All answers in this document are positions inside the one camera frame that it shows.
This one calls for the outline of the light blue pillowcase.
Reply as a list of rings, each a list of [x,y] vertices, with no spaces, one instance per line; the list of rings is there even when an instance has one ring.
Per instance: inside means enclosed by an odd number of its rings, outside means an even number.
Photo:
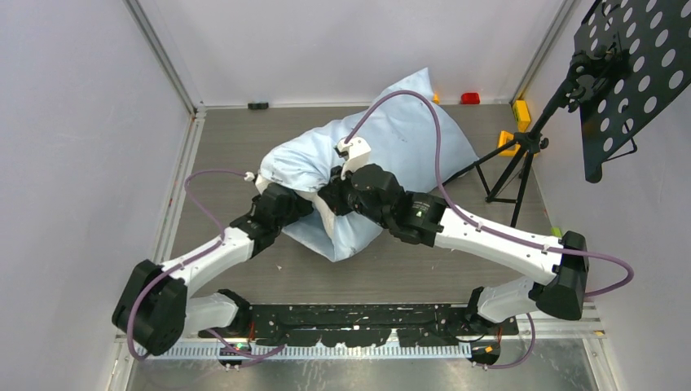
[[[357,135],[371,148],[369,162],[395,175],[407,191],[429,192],[437,186],[435,174],[443,180],[461,171],[477,158],[470,141],[458,124],[439,106],[434,108],[440,126],[428,106],[408,93],[433,97],[429,71],[424,68],[381,92],[398,96],[384,102],[359,127]],[[361,112],[307,130],[268,152],[259,174],[267,181],[314,198],[325,186],[332,168],[342,164],[335,150],[363,117]],[[322,216],[322,206],[307,217],[286,226],[283,232],[329,261],[342,261],[364,250],[382,229],[357,213]]]

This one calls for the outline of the white pillow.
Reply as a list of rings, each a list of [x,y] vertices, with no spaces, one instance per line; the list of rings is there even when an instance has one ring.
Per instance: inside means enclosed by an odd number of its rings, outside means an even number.
[[[336,214],[329,208],[328,204],[318,195],[314,198],[313,204],[320,215],[326,235],[330,240],[333,240]]]

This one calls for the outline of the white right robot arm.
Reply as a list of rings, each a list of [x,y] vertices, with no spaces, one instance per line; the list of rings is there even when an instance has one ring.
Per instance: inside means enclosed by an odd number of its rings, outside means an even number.
[[[360,137],[335,146],[344,164],[331,171],[319,191],[322,206],[337,216],[357,213],[406,244],[460,250],[522,274],[497,287],[472,291],[463,327],[486,334],[515,315],[540,310],[562,320],[579,320],[589,263],[585,239],[574,232],[532,235],[480,217],[461,217],[443,198],[407,191],[396,177],[368,161],[371,148]]]

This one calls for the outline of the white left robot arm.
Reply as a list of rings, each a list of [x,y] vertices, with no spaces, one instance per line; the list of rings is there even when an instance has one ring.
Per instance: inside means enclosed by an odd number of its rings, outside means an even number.
[[[141,261],[133,269],[112,315],[125,333],[133,357],[159,356],[183,337],[222,329],[243,336],[250,304],[229,289],[206,297],[196,292],[222,272],[256,257],[288,225],[313,212],[295,191],[269,185],[252,199],[251,209],[196,250],[160,265]]]

